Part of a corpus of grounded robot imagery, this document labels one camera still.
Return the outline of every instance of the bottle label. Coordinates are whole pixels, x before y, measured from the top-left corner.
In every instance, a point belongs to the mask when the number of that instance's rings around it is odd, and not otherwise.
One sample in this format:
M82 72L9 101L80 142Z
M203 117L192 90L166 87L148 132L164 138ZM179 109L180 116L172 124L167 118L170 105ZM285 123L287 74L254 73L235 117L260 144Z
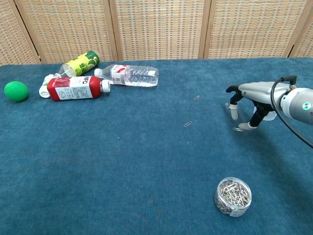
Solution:
M91 76L56 78L53 86L60 100L92 98L89 83Z
M80 76L83 73L91 70L93 67L100 63L99 56L93 50L87 51L86 53L68 61L66 64L71 67L76 76Z
M114 65L111 70L111 77L114 84L124 85L124 74L127 65Z

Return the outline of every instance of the container of paper clips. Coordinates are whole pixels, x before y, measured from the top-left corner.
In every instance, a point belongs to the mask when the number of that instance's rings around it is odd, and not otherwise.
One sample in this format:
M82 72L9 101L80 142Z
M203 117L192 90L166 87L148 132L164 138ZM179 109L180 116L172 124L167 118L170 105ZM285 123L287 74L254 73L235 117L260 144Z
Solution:
M243 215L249 208L251 200L249 186L234 177L222 179L214 195L214 202L220 211L232 217Z

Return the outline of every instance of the red bottle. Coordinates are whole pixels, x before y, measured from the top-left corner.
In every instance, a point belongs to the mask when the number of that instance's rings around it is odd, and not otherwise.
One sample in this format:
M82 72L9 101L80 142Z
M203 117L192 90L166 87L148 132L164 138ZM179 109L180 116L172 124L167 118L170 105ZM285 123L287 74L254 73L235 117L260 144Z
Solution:
M97 98L101 92L110 92L108 80L95 76L52 78L47 85L51 99L88 99Z

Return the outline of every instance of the yellow can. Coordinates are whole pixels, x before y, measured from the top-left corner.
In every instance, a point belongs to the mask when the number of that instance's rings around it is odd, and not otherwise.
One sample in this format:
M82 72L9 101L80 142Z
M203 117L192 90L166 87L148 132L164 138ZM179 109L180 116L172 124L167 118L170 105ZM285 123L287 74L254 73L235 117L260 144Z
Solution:
M62 73L66 73L69 77L80 76L83 73L91 70L100 63L98 54L93 51L87 51L86 53L68 61L62 65Z

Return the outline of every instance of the green ball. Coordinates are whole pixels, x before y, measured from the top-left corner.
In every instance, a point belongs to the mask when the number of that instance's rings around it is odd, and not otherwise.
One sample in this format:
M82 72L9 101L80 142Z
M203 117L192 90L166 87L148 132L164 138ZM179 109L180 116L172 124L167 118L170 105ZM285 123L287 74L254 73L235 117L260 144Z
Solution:
M23 82L9 82L4 87L4 94L11 100L22 101L28 97L28 88Z

